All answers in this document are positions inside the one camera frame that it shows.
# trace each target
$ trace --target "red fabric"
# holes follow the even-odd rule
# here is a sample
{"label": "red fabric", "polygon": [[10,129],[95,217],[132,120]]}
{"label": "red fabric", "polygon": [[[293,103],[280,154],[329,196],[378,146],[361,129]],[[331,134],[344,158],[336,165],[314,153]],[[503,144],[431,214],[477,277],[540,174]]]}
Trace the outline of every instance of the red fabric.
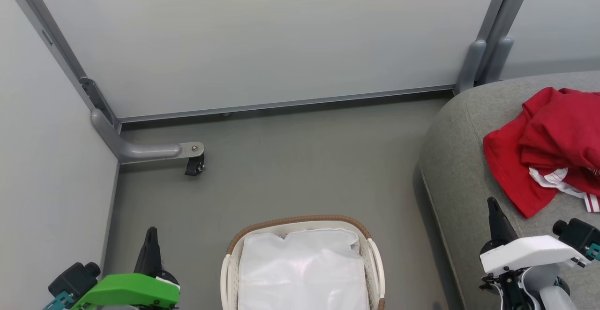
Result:
{"label": "red fabric", "polygon": [[600,196],[600,93],[544,88],[523,103],[523,111],[484,137],[489,169],[516,208],[531,218],[557,190],[529,175],[568,167],[564,182]]}

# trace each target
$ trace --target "white partition panel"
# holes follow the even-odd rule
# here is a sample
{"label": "white partition panel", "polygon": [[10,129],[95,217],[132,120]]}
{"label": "white partition panel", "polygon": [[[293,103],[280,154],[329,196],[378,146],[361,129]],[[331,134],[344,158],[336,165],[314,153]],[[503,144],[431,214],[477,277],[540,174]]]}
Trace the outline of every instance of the white partition panel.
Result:
{"label": "white partition panel", "polygon": [[501,79],[600,70],[600,0],[524,0]]}
{"label": "white partition panel", "polygon": [[490,0],[44,0],[120,118],[456,82]]}
{"label": "white partition panel", "polygon": [[73,263],[101,263],[117,160],[15,0],[0,0],[0,299],[42,309]]}

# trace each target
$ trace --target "gray ottoman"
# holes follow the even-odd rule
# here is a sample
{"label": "gray ottoman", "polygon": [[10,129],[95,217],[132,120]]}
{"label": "gray ottoman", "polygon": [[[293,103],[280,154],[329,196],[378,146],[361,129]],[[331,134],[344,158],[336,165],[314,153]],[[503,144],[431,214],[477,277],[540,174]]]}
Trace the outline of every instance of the gray ottoman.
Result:
{"label": "gray ottoman", "polygon": [[[600,91],[600,71],[513,79],[478,86],[453,98],[429,128],[420,168],[442,233],[461,298],[468,310],[498,310],[499,297],[481,291],[484,276],[479,252],[489,240],[487,197],[496,197],[521,237],[552,235],[559,219],[581,219],[600,228],[600,213],[585,211],[577,197],[559,193],[531,219],[518,214],[491,175],[482,150],[483,137],[515,118],[521,104],[552,86]],[[600,309],[600,263],[585,269],[563,268],[579,310]]]}

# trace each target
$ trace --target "laundry basket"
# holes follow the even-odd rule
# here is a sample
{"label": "laundry basket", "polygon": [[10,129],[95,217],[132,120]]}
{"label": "laundry basket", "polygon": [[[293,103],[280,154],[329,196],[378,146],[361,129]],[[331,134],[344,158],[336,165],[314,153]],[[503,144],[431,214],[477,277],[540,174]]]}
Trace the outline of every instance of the laundry basket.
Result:
{"label": "laundry basket", "polygon": [[237,310],[239,264],[247,235],[273,233],[285,237],[289,233],[303,230],[341,228],[352,231],[358,236],[359,254],[365,265],[369,308],[383,310],[385,305],[385,277],[381,255],[377,245],[371,240],[371,234],[357,220],[339,215],[299,216],[251,225],[240,231],[227,248],[227,255],[221,266],[221,303],[223,310]]}

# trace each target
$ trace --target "floor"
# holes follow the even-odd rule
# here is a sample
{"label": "floor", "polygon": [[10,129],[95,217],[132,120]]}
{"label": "floor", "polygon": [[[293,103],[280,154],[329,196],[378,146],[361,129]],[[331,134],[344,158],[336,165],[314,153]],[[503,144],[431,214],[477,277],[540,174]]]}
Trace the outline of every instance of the floor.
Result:
{"label": "floor", "polygon": [[381,251],[386,308],[458,307],[451,273],[415,171],[446,95],[271,109],[137,124],[138,143],[202,141],[206,170],[171,160],[121,168],[107,273],[132,272],[146,229],[158,227],[180,308],[218,310],[225,249],[244,227],[307,214],[343,214]]}

